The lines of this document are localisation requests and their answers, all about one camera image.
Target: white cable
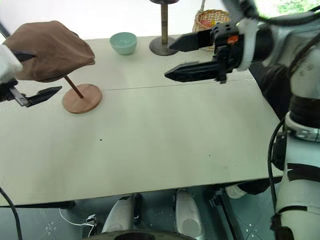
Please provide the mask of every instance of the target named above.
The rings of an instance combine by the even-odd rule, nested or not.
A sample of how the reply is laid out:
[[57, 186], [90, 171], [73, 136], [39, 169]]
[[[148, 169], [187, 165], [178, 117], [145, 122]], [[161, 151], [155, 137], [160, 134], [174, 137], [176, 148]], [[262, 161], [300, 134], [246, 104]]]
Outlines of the white cable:
[[91, 227], [91, 230], [90, 230], [90, 232], [89, 232], [88, 238], [90, 237], [90, 234], [91, 234], [92, 230], [94, 229], [94, 227], [95, 227], [95, 226], [92, 226], [92, 227]]
[[89, 223], [77, 224], [77, 223], [70, 222], [64, 216], [62, 216], [61, 208], [59, 208], [59, 212], [60, 212], [60, 216], [69, 224], [72, 224], [72, 225], [75, 225], [75, 226], [91, 226], [92, 228], [95, 226], [95, 225], [92, 225], [92, 224], [89, 224]]

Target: metal stand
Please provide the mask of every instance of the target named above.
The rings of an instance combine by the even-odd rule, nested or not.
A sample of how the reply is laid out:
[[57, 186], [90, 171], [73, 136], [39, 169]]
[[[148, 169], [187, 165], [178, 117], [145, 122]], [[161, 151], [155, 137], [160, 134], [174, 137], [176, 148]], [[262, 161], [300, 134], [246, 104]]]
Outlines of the metal stand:
[[170, 56], [178, 51], [169, 49], [169, 46], [175, 42], [175, 39], [168, 36], [168, 4], [174, 4], [179, 0], [151, 0], [156, 4], [161, 4], [161, 36], [156, 37], [150, 42], [151, 52], [159, 56]]

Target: wooden stand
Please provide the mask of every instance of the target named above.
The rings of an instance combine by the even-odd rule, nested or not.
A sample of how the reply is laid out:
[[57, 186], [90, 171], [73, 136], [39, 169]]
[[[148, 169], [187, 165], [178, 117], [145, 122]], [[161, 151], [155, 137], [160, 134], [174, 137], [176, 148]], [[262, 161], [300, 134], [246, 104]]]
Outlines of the wooden stand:
[[84, 114], [95, 109], [102, 99], [100, 89], [92, 84], [81, 84], [75, 86], [68, 76], [64, 77], [71, 85], [70, 89], [63, 97], [64, 108], [73, 114]]

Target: wall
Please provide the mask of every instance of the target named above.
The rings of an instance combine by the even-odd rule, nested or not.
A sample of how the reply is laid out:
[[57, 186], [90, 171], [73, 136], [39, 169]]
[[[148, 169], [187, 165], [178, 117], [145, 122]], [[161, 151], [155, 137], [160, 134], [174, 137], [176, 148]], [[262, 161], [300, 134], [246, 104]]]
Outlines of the wall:
[[[169, 5], [169, 34], [191, 32], [202, 0]], [[224, 9], [207, 0], [205, 9]], [[83, 39], [108, 38], [118, 32], [161, 34], [160, 5], [149, 0], [0, 0], [0, 21], [12, 34], [20, 25], [58, 20]]]

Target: floor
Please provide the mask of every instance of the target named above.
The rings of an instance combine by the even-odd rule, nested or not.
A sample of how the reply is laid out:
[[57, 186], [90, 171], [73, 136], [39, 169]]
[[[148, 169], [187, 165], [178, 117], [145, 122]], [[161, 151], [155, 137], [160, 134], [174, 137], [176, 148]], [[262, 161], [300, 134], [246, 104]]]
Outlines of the floor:
[[[203, 189], [198, 186], [187, 190], [197, 203], [206, 238], [232, 240], [222, 207], [205, 204]], [[174, 231], [173, 195], [173, 189], [142, 193], [142, 222], [139, 228]], [[92, 214], [96, 214], [98, 220], [103, 222], [119, 198], [112, 196], [77, 200], [72, 210], [62, 210], [62, 214], [74, 223], [84, 223]], [[261, 194], [246, 194], [230, 202], [245, 240], [274, 239], [269, 230], [273, 214], [269, 188]], [[79, 240], [89, 232], [89, 226], [84, 227], [83, 231], [83, 227], [64, 221], [57, 208], [19, 208], [18, 214], [24, 240]], [[0, 239], [18, 239], [14, 217], [8, 208], [0, 208]]]

